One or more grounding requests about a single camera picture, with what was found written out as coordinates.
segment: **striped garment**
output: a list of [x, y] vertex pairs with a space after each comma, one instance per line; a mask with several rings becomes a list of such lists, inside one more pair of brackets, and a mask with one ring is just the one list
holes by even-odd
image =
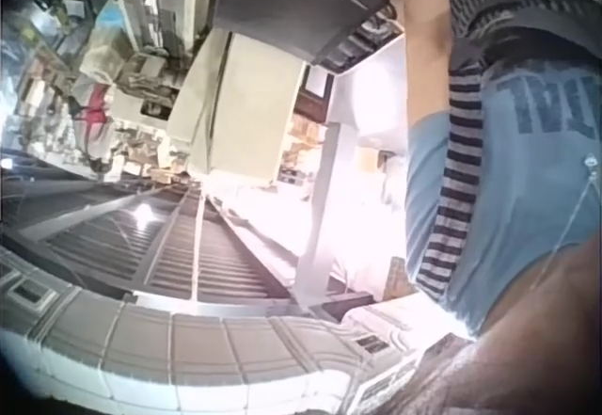
[[480, 184], [483, 157], [483, 49], [519, 10], [569, 14], [573, 21], [600, 19], [591, 0], [450, 0], [456, 43], [450, 65], [450, 136], [435, 225], [415, 277], [433, 300], [446, 292], [460, 261]]

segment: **blue t-shirt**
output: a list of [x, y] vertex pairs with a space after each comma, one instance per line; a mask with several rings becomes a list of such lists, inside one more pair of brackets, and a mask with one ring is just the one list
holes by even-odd
[[[600, 161], [602, 78], [595, 67], [529, 60], [483, 79], [480, 192], [461, 261], [441, 300], [471, 336], [504, 290], [558, 245], [600, 229], [600, 198], [584, 160]], [[449, 135], [447, 112], [409, 132], [407, 272], [416, 277], [435, 222]]]

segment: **bright light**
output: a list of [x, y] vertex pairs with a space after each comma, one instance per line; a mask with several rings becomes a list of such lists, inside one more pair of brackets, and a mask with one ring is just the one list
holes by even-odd
[[6, 170], [12, 170], [12, 159], [2, 158], [0, 160], [0, 168], [5, 168]]
[[399, 124], [403, 97], [387, 67], [366, 62], [353, 73], [351, 102], [359, 132], [372, 135]]
[[146, 229], [147, 225], [155, 220], [155, 216], [151, 207], [146, 203], [141, 203], [138, 205], [138, 207], [134, 210], [134, 218], [139, 230]]

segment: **white pillar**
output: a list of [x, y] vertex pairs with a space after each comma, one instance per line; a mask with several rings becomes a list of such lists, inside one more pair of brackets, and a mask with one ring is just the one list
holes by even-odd
[[356, 128], [341, 123], [328, 125], [311, 197], [311, 232], [293, 285], [293, 295], [301, 306], [325, 300], [335, 261], [332, 238], [345, 219], [356, 145]]

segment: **wire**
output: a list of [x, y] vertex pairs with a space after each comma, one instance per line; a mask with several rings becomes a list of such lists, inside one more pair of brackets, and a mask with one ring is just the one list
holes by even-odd
[[585, 187], [583, 188], [583, 191], [581, 192], [581, 196], [579, 197], [577, 205], [575, 206], [573, 213], [571, 213], [571, 216], [569, 217], [568, 222], [566, 223], [566, 227], [564, 227], [564, 230], [562, 231], [562, 234], [561, 234], [560, 238], [558, 239], [558, 242], [552, 249], [552, 253], [547, 257], [546, 264], [544, 264], [544, 268], [542, 269], [542, 272], [539, 274], [537, 279], [535, 279], [535, 282], [533, 283], [533, 285], [530, 287], [531, 290], [534, 290], [535, 288], [537, 288], [541, 284], [544, 277], [546, 276], [547, 271], [549, 270], [549, 267], [552, 264], [552, 261], [554, 260], [554, 257], [556, 256], [556, 254], [558, 253], [559, 249], [562, 246], [562, 242], [564, 241], [564, 238], [568, 234], [571, 226], [573, 225], [573, 223], [575, 222], [575, 219], [577, 218], [577, 213], [578, 213], [579, 209], [581, 208], [581, 205], [583, 204], [583, 201], [585, 200], [585, 197], [587, 196], [587, 194], [590, 190], [590, 187], [592, 185], [595, 186], [595, 183], [597, 180], [597, 172], [595, 170], [593, 170], [593, 168], [591, 167], [591, 165], [590, 165], [591, 161], [590, 161], [590, 163], [588, 163], [588, 161], [590, 159], [591, 159], [591, 156], [588, 156], [585, 160], [585, 166], [590, 170], [590, 176], [587, 180], [587, 183], [585, 184]]

